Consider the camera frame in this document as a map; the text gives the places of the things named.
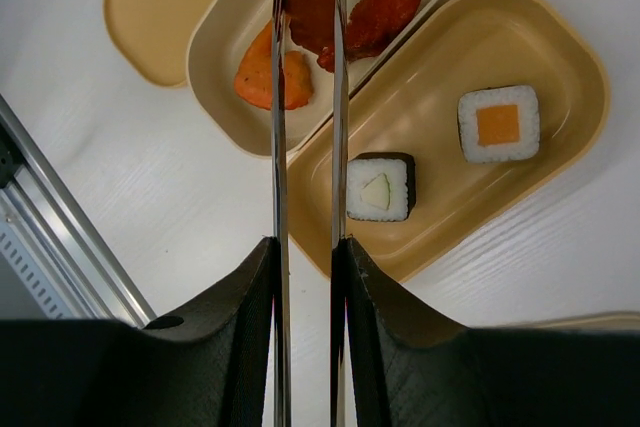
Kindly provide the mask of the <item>metal serving tongs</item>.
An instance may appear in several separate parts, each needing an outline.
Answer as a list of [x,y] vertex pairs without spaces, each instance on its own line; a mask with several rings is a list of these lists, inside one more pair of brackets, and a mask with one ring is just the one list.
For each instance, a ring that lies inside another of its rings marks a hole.
[[[274,295],[274,424],[291,424],[291,335],[287,212],[287,163],[285,124],[285,74],[283,31],[285,0],[273,0],[272,8],[272,181],[273,231],[278,243],[279,266]],[[346,0],[334,0],[334,85],[331,221],[330,301],[330,424],[345,424],[345,300],[346,285],[339,264],[346,232],[346,174],[348,157],[349,76],[346,61]]]

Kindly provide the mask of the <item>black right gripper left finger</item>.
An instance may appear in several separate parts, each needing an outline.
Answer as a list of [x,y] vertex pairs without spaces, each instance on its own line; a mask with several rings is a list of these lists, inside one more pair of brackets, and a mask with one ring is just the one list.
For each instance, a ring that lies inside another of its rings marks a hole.
[[275,242],[137,329],[106,320],[1,325],[5,426],[258,426]]

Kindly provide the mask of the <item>salmon sushi roll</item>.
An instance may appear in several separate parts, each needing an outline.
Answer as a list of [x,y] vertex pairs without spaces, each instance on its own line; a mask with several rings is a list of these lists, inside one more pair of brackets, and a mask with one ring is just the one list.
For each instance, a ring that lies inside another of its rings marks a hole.
[[530,85],[468,92],[457,106],[459,143],[469,163],[534,157],[540,145],[539,101]]

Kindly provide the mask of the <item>red fried chicken drumstick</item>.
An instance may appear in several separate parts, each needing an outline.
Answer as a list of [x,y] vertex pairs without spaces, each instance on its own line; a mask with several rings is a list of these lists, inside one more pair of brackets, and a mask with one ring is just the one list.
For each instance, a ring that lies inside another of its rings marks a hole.
[[413,20],[421,1],[360,0],[347,24],[347,61],[380,55]]

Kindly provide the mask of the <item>cucumber sushi roll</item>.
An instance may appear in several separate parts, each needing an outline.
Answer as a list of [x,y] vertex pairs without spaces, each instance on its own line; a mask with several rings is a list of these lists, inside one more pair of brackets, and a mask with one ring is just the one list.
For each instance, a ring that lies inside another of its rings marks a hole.
[[403,222],[416,204],[416,163],[402,152],[367,152],[347,164],[346,209],[352,220]]

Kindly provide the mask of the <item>orange fried chicken piece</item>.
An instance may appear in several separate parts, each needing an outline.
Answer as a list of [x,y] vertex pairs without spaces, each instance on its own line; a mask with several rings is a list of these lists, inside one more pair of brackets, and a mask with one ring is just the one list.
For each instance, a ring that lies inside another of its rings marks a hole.
[[[268,22],[246,50],[234,77],[235,93],[248,104],[263,110],[272,106],[271,73],[272,22]],[[284,56],[285,109],[306,106],[314,95],[309,64],[300,51]]]

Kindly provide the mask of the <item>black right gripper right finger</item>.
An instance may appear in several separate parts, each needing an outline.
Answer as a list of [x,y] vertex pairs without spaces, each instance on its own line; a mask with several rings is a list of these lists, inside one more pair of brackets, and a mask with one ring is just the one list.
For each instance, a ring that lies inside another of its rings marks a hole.
[[639,331],[467,327],[354,238],[339,267],[359,425],[638,424]]

